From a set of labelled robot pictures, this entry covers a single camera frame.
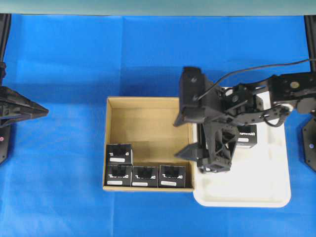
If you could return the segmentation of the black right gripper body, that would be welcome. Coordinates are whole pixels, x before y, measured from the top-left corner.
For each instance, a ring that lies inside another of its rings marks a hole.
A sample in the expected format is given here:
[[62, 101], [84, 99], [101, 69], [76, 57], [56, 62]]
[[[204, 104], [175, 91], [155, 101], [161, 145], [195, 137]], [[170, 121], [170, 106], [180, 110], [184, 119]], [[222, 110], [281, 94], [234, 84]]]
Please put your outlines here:
[[203, 174], [230, 171], [239, 137], [237, 126], [205, 117], [201, 127], [205, 146], [202, 157], [197, 160], [198, 170]]

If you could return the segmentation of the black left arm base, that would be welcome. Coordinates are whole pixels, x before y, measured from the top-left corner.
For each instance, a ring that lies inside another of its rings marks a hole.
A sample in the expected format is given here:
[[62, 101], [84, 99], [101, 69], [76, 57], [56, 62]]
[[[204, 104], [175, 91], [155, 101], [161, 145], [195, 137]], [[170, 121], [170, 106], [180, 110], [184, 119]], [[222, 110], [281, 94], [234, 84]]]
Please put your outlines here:
[[0, 129], [0, 164], [7, 158], [10, 134], [11, 126], [5, 126]]

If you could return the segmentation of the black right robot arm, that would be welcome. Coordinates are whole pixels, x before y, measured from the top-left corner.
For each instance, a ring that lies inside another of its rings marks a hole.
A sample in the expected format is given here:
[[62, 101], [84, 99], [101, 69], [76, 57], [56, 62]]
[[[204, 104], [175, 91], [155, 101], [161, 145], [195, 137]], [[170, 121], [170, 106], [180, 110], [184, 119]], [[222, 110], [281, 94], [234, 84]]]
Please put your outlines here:
[[280, 127], [292, 111], [309, 114], [315, 109], [313, 72], [273, 75], [228, 88], [215, 85], [200, 70], [183, 72], [174, 126], [195, 124], [197, 141], [176, 157], [194, 161], [201, 173], [229, 171], [241, 128], [258, 123]]

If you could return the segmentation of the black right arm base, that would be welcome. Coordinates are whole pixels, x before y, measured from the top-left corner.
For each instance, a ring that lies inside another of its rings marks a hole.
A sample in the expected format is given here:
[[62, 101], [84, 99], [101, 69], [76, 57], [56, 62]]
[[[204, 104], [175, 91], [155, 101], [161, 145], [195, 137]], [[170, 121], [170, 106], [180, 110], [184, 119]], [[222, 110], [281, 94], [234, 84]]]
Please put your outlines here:
[[298, 127], [299, 151], [302, 164], [316, 172], [316, 118], [304, 120]]

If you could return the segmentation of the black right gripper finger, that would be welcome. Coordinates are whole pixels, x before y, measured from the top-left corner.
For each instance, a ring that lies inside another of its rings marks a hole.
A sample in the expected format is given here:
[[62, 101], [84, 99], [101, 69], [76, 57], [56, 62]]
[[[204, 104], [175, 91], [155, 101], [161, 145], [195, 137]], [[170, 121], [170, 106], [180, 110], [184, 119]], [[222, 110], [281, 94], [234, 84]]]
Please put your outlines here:
[[203, 158], [203, 151], [204, 149], [199, 145], [199, 143], [192, 143], [185, 146], [174, 156], [183, 160], [197, 162], [200, 158]]
[[179, 112], [173, 125], [178, 127], [186, 123], [203, 123], [204, 119], [205, 113], [203, 109], [184, 108]]

